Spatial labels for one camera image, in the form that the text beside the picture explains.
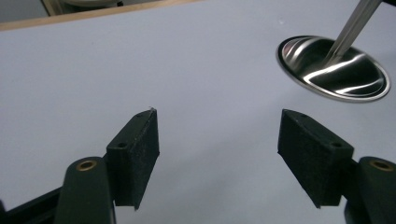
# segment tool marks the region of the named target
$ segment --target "black metal arm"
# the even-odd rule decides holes
[[[305,114],[283,110],[278,153],[317,208],[346,197],[347,224],[396,223],[396,165],[352,160],[353,147]]]
[[[0,223],[116,223],[116,206],[138,209],[160,154],[157,111],[135,115],[106,148],[103,158],[73,162],[64,184],[10,211],[0,202]]]

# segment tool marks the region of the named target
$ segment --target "wooden table edge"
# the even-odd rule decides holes
[[[0,23],[0,31],[15,30],[21,28],[27,28],[32,26],[47,25],[65,21],[77,21],[88,18],[101,17],[107,15],[113,15],[118,13],[125,13],[137,10],[150,9],[155,7],[169,7],[185,3],[199,2],[202,0],[162,0],[157,2],[148,2],[142,4],[129,5],[124,7],[112,7],[105,9],[98,9],[94,11],[78,12],[60,16],[52,16],[46,18],[37,18],[25,21],[11,21]]]

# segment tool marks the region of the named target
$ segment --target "black foam pad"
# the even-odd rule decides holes
[[[340,171],[353,154],[349,143],[307,115],[284,109],[278,153],[317,208],[340,203]]]

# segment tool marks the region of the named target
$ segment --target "white table surface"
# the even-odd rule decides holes
[[[336,38],[357,0],[208,0],[0,32],[0,198],[11,209],[103,156],[136,113],[158,109],[161,156],[137,212],[118,223],[345,223],[318,210],[277,154],[282,108],[396,161],[396,90],[368,104],[292,81],[277,45]],[[382,4],[354,46],[396,76],[396,8]]]

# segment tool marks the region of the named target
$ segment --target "metal rod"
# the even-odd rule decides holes
[[[360,0],[344,29],[335,40],[327,58],[342,57],[358,37],[364,25],[370,20],[382,0]]]

